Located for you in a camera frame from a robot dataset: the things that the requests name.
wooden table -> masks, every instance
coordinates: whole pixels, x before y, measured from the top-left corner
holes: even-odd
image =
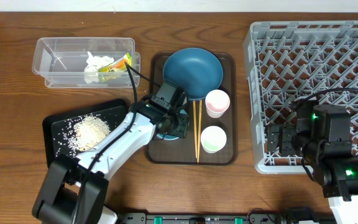
[[[149,75],[153,55],[202,47],[236,60],[239,156],[227,167],[161,166],[139,150],[111,180],[106,203],[118,212],[247,213],[307,205],[329,212],[306,175],[261,175],[254,168],[249,87],[242,42],[255,21],[356,20],[358,14],[305,13],[2,13],[0,12],[0,223],[39,223],[31,208],[47,172],[41,122],[51,114],[114,98],[131,89],[50,89],[31,71],[41,37],[132,37]],[[138,97],[147,93],[141,81]]]

white wall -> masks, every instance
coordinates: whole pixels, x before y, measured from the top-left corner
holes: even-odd
[[[358,12],[358,0],[0,0],[0,11]]]

white crumpled tissue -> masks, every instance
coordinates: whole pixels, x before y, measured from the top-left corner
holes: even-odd
[[[88,52],[88,59],[86,63],[88,66],[84,69],[84,72],[97,72],[100,68],[103,68],[114,62],[114,58],[108,56],[93,56],[91,52]],[[99,77],[97,73],[94,74],[85,74],[85,82],[87,84],[90,83],[98,83]]]

pink cup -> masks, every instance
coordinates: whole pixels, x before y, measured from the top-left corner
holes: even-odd
[[[220,118],[230,106],[230,97],[222,90],[213,90],[205,98],[206,113],[212,118]]]

transparent plastic bin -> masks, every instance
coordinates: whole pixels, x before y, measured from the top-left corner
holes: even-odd
[[[296,113],[289,105],[298,97],[358,88],[358,21],[255,22],[243,48],[255,168],[261,174],[305,173],[300,157],[267,150],[267,126],[293,124]],[[332,92],[318,100],[346,107],[351,114],[352,153],[358,156],[358,94]]]
[[[109,56],[118,60],[126,53],[132,56],[132,66],[140,72],[140,55],[131,38],[115,37],[45,37],[37,42],[32,71],[45,78],[49,88],[130,88],[127,72],[103,72],[113,79],[86,83],[85,78],[99,77],[98,72],[84,72],[88,51],[94,56]],[[140,77],[134,75],[138,86]]]

